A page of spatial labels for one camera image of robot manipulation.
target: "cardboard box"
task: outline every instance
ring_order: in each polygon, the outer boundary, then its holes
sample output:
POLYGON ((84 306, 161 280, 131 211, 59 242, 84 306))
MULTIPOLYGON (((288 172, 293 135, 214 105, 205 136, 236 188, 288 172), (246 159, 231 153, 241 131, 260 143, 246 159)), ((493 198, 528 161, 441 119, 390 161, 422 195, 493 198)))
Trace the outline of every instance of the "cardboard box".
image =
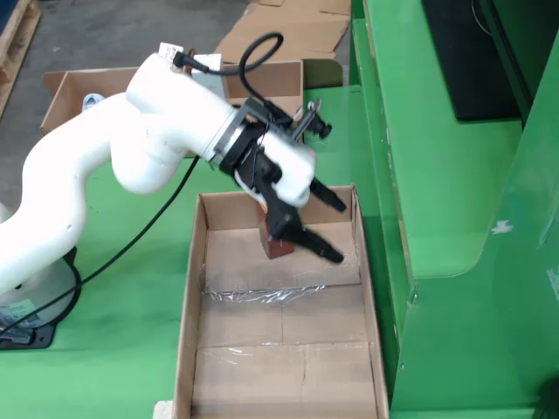
MULTIPOLYGON (((349 11, 349 0, 260 0, 248 5, 215 53, 222 54, 225 62, 238 63, 254 39, 277 31, 284 43, 274 60, 334 58, 334 49, 348 29, 349 11)), ((272 42, 260 45, 249 62, 262 57, 272 42)))
POLYGON ((173 417, 388 417, 369 258, 348 210, 316 199, 303 221, 345 255, 269 260, 254 201, 200 195, 190 244, 173 417))
POLYGON ((276 6, 292 9, 317 10, 337 15, 351 14, 351 0, 249 0, 264 6, 276 6))
MULTIPOLYGON (((224 69, 236 68, 224 65, 224 69)), ((43 82, 52 96, 41 131, 50 133, 54 128, 81 113, 83 99, 89 93, 108 97, 126 92, 137 68, 106 68, 51 72, 45 74, 43 82)), ((303 64, 300 60, 264 63, 247 73, 251 85, 265 97, 282 107, 287 113, 295 114, 303 106, 303 64)), ((249 93, 238 76, 227 77, 230 103, 241 105, 249 93)))

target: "concrete floor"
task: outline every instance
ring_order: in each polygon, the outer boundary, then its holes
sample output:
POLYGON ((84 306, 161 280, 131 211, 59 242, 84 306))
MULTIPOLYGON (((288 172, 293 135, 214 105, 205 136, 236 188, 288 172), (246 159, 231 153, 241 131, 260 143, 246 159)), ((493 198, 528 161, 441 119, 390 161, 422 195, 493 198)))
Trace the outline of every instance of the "concrete floor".
MULTIPOLYGON (((161 41, 212 52, 246 0, 42 0, 43 15, 0 120, 0 202, 17 207, 25 156, 51 97, 46 72, 139 65, 161 41)), ((349 62, 349 35, 336 49, 349 62)))

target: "wooden pallet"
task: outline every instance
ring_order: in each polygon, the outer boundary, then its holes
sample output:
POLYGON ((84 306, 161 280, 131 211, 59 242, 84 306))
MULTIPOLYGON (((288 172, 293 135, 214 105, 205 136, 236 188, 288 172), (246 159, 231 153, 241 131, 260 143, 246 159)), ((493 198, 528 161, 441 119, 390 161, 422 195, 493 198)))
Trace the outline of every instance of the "wooden pallet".
POLYGON ((40 16, 38 0, 19 0, 0 35, 0 116, 24 62, 40 16))

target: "cable connector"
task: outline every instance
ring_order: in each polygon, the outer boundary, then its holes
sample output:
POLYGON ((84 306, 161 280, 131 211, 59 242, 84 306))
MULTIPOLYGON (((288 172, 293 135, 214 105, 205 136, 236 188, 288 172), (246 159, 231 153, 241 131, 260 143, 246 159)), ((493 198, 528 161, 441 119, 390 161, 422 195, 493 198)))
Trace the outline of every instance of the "cable connector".
POLYGON ((193 59, 190 55, 185 54, 184 52, 177 52, 175 57, 173 58, 173 65, 178 68, 183 68, 184 66, 193 68, 200 72, 207 73, 210 68, 207 65, 199 63, 195 59, 193 59))

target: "green panel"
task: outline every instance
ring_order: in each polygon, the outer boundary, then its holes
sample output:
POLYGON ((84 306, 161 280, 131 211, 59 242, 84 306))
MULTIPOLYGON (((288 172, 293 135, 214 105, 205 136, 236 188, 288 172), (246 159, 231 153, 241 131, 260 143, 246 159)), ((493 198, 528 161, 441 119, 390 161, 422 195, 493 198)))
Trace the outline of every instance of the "green panel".
MULTIPOLYGON (((353 30, 353 19, 363 19, 363 3, 361 1, 351 2, 351 31, 353 30)), ((349 43, 349 84, 359 85, 359 72, 355 64, 355 47, 353 42, 349 43)))
POLYGON ((559 378, 559 41, 555 42, 481 260, 493 268, 491 297, 526 396, 559 378))
POLYGON ((468 273, 414 281, 395 413, 526 408, 559 376, 558 91, 556 43, 491 222, 509 229, 468 273))
MULTIPOLYGON (((325 142, 311 139, 318 176, 355 182, 371 262, 378 210, 360 87, 316 90, 322 116, 334 126, 325 142)), ((159 210, 190 161, 152 196, 125 192, 110 166, 87 183, 86 231, 77 266, 85 276, 112 257, 159 210)), ((154 228, 121 260, 87 285, 46 350, 1 353, 1 417, 151 418, 155 402, 173 397, 176 349, 196 195, 235 189, 201 162, 154 228)))
POLYGON ((375 179, 383 227, 383 241, 388 262, 390 296, 394 310, 397 336, 404 330, 410 282, 406 271, 404 249, 396 208, 393 179, 390 172, 390 150, 386 140, 386 121, 383 98, 376 75, 368 41, 367 26, 363 19, 353 21, 353 41, 358 51, 357 65, 361 74, 363 101, 369 124, 370 144, 373 151, 375 179))
POLYGON ((455 119, 419 0, 369 0, 372 37, 415 278, 474 267, 519 121, 455 119))

